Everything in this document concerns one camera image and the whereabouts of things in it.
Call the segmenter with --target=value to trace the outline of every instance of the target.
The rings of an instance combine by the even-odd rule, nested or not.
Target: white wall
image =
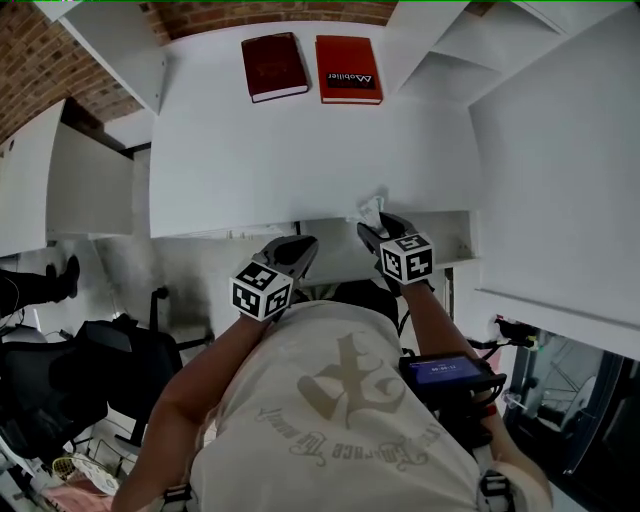
[[[51,156],[47,234],[131,234],[133,162],[61,124]]]
[[[567,336],[577,317],[622,326],[637,354],[639,94],[640,13],[630,6],[471,107],[487,188],[482,288],[565,308]]]

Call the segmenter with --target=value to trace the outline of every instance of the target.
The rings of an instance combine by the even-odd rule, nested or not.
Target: white t-shirt
[[[374,311],[291,308],[225,393],[192,467],[198,508],[476,510],[478,466],[405,385],[401,355]]]

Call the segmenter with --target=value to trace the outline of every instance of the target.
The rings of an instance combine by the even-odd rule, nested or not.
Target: red brick wall
[[[30,3],[0,10],[0,142],[62,98],[99,121],[140,105],[59,24]]]
[[[392,2],[142,2],[158,40],[272,21],[348,21],[386,25]]]

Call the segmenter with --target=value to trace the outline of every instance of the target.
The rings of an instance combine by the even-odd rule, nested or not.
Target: shoulder strap
[[[191,486],[189,484],[170,487],[151,504],[149,512],[184,512],[187,510],[187,502],[190,499]]]

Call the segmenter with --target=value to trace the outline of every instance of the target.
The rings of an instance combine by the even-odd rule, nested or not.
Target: white panel
[[[478,91],[494,87],[500,73],[455,57],[429,53],[402,86],[400,96],[468,104]]]
[[[551,27],[576,35],[631,2],[516,2]]]
[[[142,109],[127,116],[104,123],[104,132],[125,148],[133,148],[151,142],[156,115]]]
[[[137,3],[82,3],[61,23],[141,105],[160,111],[164,50]]]
[[[471,107],[484,288],[640,324],[639,24],[629,7]],[[624,339],[611,330],[601,343]]]
[[[380,190],[396,211],[479,206],[477,149],[466,109],[398,97],[380,106],[320,103],[316,34],[350,30],[375,37],[378,27],[271,25],[188,38],[184,46],[196,57],[172,62],[154,128],[152,236],[344,217]],[[254,105],[240,42],[286,30],[295,31],[316,86]],[[194,48],[196,42],[206,53]]]
[[[33,2],[50,21],[56,21],[80,4],[77,2]]]
[[[51,159],[49,238],[131,234],[133,161],[60,125]]]
[[[469,2],[400,2],[384,30],[380,67],[397,92]]]
[[[0,256],[47,245],[49,163],[63,106],[56,103],[0,146]]]
[[[461,13],[433,51],[510,75],[562,41],[564,37],[540,20],[506,2],[482,18]]]
[[[499,7],[499,4],[493,6],[489,14]],[[485,18],[489,14],[480,18],[466,11],[461,12],[433,46],[432,51],[464,59],[496,71],[501,70],[504,67],[502,48],[496,44],[496,32],[488,30],[489,24]]]

